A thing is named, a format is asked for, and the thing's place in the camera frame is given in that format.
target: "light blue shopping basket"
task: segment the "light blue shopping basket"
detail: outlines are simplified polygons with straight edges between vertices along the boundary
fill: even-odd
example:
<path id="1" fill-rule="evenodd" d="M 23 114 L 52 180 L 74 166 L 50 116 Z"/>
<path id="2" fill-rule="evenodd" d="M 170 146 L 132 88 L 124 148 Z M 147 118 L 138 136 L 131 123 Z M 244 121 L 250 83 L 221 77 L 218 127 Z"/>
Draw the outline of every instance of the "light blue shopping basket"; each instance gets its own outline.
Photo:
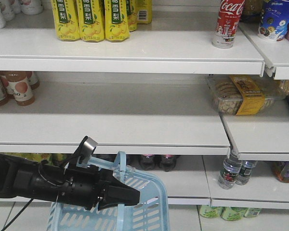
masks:
<path id="1" fill-rule="evenodd" d="M 114 177 L 140 191 L 136 206 L 118 205 L 97 211 L 52 203 L 47 231 L 169 231 L 167 193 L 153 174 L 126 166 L 125 152 L 114 162 L 91 157 L 87 164 L 113 170 Z"/>

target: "yellow label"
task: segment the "yellow label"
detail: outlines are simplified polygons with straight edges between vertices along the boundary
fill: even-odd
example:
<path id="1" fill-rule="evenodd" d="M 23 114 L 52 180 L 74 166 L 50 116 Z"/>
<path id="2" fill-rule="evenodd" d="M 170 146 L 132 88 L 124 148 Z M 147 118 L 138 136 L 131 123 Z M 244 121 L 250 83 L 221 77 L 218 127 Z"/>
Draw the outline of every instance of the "yellow label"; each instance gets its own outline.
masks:
<path id="1" fill-rule="evenodd" d="M 105 0 L 105 37 L 111 42 L 130 37 L 126 0 Z"/>
<path id="2" fill-rule="evenodd" d="M 101 0 L 77 0 L 80 37 L 86 42 L 105 39 L 104 8 Z"/>
<path id="3" fill-rule="evenodd" d="M 127 19 L 130 32 L 137 29 L 137 0 L 126 0 Z"/>
<path id="4" fill-rule="evenodd" d="M 137 0 L 137 23 L 152 22 L 152 0 Z"/>
<path id="5" fill-rule="evenodd" d="M 62 41 L 80 39 L 76 0 L 52 0 L 54 27 Z"/>
<path id="6" fill-rule="evenodd" d="M 236 115 L 254 115 L 258 113 L 264 104 L 264 94 L 257 84 L 246 75 L 231 75 L 230 78 L 243 97 L 243 103 Z"/>

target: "red can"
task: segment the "red can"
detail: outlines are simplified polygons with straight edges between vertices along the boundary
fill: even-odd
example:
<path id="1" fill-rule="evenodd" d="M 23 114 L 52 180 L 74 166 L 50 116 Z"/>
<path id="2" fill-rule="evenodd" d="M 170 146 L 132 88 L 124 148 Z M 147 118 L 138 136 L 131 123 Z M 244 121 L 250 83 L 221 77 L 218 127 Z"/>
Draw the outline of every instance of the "red can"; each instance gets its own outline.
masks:
<path id="1" fill-rule="evenodd" d="M 233 47 L 236 29 L 243 12 L 245 0 L 221 0 L 213 45 L 218 48 Z"/>

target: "cable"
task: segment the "cable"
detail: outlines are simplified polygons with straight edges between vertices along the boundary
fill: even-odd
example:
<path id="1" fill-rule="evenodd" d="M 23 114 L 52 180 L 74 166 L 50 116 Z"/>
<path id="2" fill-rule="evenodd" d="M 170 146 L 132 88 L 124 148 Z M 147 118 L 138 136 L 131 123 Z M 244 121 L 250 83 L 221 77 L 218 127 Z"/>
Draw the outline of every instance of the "cable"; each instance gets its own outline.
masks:
<path id="1" fill-rule="evenodd" d="M 16 216 L 1 231 L 5 231 L 19 217 L 19 215 L 29 206 L 29 204 L 31 204 L 32 201 L 33 199 L 30 199 L 27 202 L 27 204 L 16 214 Z"/>

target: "water bottle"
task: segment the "water bottle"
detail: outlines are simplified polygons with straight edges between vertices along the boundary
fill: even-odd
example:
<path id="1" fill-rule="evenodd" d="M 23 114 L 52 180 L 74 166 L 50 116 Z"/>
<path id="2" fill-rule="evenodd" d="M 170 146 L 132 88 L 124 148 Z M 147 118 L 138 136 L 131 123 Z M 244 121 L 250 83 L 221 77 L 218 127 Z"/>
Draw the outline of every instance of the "water bottle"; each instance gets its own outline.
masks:
<path id="1" fill-rule="evenodd" d="M 242 161 L 231 152 L 223 161 L 223 169 L 218 177 L 219 186 L 223 189 L 231 189 L 236 182 L 241 165 Z"/>
<path id="2" fill-rule="evenodd" d="M 250 179 L 251 170 L 256 167 L 257 160 L 244 160 L 236 180 L 236 184 L 245 185 Z"/>

